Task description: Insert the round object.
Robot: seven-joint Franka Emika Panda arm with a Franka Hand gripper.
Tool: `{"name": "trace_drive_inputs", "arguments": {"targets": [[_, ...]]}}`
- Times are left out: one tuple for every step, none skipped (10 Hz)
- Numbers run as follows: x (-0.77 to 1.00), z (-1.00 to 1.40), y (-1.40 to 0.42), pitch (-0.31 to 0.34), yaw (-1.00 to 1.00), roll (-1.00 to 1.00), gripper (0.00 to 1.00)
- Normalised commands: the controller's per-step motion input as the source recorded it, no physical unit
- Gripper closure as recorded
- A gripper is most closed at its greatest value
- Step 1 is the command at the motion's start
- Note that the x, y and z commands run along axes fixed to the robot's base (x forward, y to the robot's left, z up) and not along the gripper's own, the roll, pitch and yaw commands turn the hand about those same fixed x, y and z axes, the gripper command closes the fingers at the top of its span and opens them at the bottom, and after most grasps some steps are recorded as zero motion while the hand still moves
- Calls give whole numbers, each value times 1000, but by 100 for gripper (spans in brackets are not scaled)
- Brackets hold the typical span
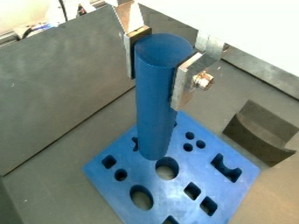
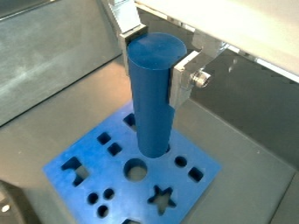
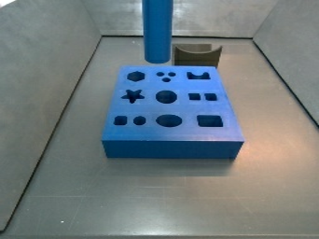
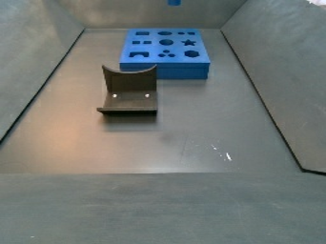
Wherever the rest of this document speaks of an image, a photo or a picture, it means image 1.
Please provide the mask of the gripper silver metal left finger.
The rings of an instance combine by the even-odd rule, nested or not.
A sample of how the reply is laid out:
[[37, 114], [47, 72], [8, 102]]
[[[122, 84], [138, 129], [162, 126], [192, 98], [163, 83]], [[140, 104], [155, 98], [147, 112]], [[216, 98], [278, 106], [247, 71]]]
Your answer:
[[126, 0], [114, 7], [116, 18], [123, 32], [123, 44], [126, 49], [126, 72], [130, 79], [135, 75], [135, 43], [144, 36], [152, 33], [146, 25], [139, 3], [135, 0]]

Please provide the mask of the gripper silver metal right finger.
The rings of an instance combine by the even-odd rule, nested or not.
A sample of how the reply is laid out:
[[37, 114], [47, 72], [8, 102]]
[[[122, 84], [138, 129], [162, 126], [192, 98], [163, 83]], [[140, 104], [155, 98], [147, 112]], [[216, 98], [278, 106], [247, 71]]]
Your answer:
[[226, 43], [203, 31], [198, 31], [194, 53], [175, 71], [171, 107], [179, 111], [192, 98], [196, 88], [208, 90], [214, 76], [210, 67], [220, 60]]

